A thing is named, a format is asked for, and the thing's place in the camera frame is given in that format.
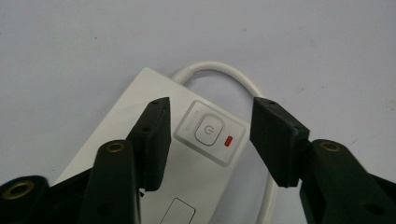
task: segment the red light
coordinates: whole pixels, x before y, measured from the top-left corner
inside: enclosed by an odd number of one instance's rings
[[[231,136],[228,136],[227,140],[225,140],[224,146],[229,147],[232,141],[233,138]]]

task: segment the white power strip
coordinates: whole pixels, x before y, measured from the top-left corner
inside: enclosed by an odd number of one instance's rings
[[[210,221],[248,141],[249,124],[149,68],[134,79],[56,183],[92,167],[103,143],[124,139],[147,103],[168,96],[172,144],[163,182],[141,198],[143,224]]]

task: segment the brass screw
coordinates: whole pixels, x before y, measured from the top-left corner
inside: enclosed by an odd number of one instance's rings
[[[19,199],[28,194],[35,187],[35,183],[30,180],[24,180],[11,186],[3,192],[2,196],[6,200]]]
[[[107,152],[119,152],[125,148],[125,145],[123,143],[113,143],[107,146],[106,150]]]
[[[322,142],[320,143],[320,146],[330,152],[339,152],[341,150],[341,148],[338,145],[332,142]]]

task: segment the white cable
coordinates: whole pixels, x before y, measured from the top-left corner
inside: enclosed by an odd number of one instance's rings
[[[224,73],[230,77],[233,77],[239,83],[241,83],[253,96],[264,97],[264,94],[259,88],[254,85],[243,73],[237,69],[231,67],[226,63],[218,62],[200,62],[195,63],[186,67],[183,67],[177,71],[173,76],[172,80],[177,83],[184,84],[189,80],[194,73],[203,70],[214,70]],[[276,195],[278,187],[276,182],[270,174],[268,174],[267,181],[265,184],[265,191],[262,197],[262,207],[260,208],[259,216],[257,217],[256,224],[269,224],[271,223],[272,215],[275,209]]]

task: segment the power button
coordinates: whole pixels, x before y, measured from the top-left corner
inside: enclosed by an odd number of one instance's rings
[[[195,137],[202,144],[212,146],[218,139],[222,128],[223,124],[220,119],[206,115],[197,129]]]

